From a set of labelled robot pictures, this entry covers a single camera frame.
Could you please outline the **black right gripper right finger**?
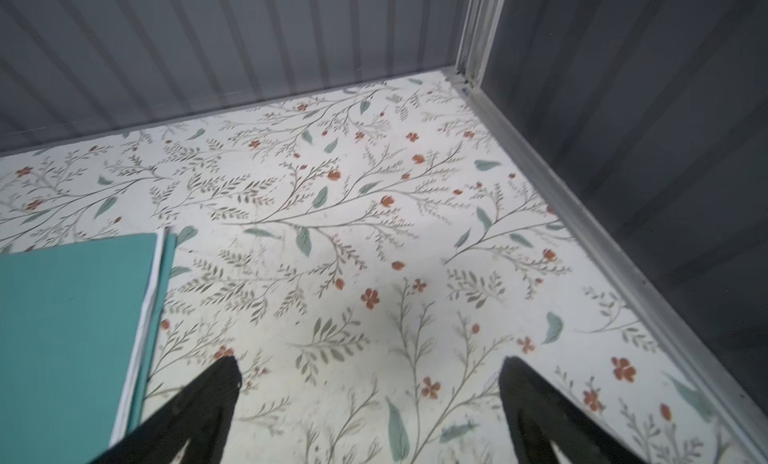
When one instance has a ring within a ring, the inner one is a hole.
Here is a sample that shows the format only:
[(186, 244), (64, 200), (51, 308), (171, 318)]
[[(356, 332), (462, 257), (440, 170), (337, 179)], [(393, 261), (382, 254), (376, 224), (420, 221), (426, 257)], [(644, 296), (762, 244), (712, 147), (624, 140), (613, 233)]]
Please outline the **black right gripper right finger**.
[(557, 463), (559, 448), (571, 463), (640, 463), (519, 357), (504, 359), (499, 395), (519, 463)]

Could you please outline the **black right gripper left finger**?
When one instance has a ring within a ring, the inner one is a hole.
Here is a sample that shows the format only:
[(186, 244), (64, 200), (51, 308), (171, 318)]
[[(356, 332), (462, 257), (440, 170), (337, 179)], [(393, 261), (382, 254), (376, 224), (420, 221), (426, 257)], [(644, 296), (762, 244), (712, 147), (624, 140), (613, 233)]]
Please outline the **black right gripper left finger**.
[(237, 359), (223, 357), (186, 385), (96, 463), (219, 463), (242, 386)]

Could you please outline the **teal file folder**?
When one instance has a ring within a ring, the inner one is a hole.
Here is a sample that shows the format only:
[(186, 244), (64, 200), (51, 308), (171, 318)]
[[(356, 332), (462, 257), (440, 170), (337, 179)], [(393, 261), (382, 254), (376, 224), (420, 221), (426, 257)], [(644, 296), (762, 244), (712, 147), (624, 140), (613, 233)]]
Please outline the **teal file folder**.
[[(111, 448), (154, 232), (2, 256), (3, 462), (87, 463)], [(125, 436), (141, 419), (176, 246), (167, 232)]]

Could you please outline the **white paper sheet underneath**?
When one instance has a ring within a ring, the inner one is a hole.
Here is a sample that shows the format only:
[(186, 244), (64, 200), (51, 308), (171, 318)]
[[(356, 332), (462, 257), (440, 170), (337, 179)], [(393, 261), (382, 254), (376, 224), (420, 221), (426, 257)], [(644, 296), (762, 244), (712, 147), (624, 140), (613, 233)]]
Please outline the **white paper sheet underneath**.
[(154, 236), (155, 246), (152, 254), (148, 282), (143, 295), (133, 347), (126, 370), (125, 381), (121, 391), (115, 421), (113, 423), (112, 431), (110, 434), (110, 447), (121, 441), (127, 432), (133, 398), (136, 392), (138, 375), (146, 347), (150, 318), (156, 300), (167, 229), (159, 228), (156, 230), (156, 232), (154, 232)]

